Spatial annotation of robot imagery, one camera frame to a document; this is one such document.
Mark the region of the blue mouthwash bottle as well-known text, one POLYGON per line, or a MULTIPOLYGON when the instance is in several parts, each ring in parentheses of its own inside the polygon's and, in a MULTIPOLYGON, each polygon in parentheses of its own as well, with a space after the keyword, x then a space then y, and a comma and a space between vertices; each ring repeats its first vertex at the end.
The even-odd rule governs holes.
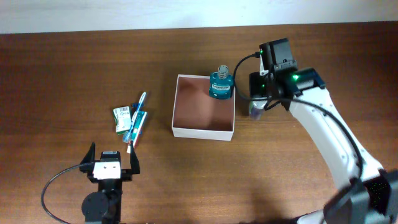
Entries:
POLYGON ((210 75, 209 96, 219 100, 231 98, 233 76, 226 65, 220 65, 217 72, 210 75))

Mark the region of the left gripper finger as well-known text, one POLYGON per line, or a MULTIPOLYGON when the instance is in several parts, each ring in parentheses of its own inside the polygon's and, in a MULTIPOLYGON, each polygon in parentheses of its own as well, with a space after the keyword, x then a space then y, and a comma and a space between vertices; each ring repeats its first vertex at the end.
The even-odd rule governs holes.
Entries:
POLYGON ((140 174, 140 165, 139 160, 137 158, 134 145, 131 142, 130 145, 130 165, 131 165, 131 173, 132 174, 140 174))
POLYGON ((81 160, 80 164, 90 164, 95 160, 95 143, 92 142, 91 146, 84 156, 84 158, 81 160))

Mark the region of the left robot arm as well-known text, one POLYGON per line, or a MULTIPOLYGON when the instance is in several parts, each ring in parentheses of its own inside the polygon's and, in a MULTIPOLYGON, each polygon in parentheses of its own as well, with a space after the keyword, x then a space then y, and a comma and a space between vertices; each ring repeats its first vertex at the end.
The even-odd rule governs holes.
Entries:
POLYGON ((140 174, 140 165, 135 148, 127 146, 129 169, 121 167, 119 151, 104 151, 100 159, 95 159, 95 143, 80 162, 80 172, 89 181, 98 185, 96 192, 90 193, 82 202, 81 210, 85 223, 120 223, 123 183, 130 182, 133 175, 140 174))

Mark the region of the green white soap packet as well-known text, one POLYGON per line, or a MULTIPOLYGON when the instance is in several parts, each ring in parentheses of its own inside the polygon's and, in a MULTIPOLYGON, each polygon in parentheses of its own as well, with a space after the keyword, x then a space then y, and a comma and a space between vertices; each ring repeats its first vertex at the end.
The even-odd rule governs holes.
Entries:
POLYGON ((113 109, 116 134, 124 134, 131 127, 131 110, 128 106, 113 109))

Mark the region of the clear pump soap bottle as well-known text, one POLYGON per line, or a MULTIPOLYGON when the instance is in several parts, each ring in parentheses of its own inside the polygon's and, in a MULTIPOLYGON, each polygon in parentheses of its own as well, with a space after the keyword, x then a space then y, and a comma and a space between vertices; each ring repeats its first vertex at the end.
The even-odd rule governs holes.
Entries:
POLYGON ((265 112, 264 108, 267 106, 267 101, 251 101, 249 103, 249 117, 253 120, 261 119, 262 114, 265 112))

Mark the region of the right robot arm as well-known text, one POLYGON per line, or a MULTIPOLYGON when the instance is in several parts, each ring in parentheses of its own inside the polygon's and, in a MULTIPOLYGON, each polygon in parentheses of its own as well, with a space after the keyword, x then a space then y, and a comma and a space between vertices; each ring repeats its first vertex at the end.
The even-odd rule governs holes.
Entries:
POLYGON ((299 121, 325 160, 338 193, 293 223, 394 223, 397 171, 386 171, 354 136, 314 68, 299 69, 288 39, 266 42, 254 53, 259 71, 249 76, 249 114, 282 105, 299 121))

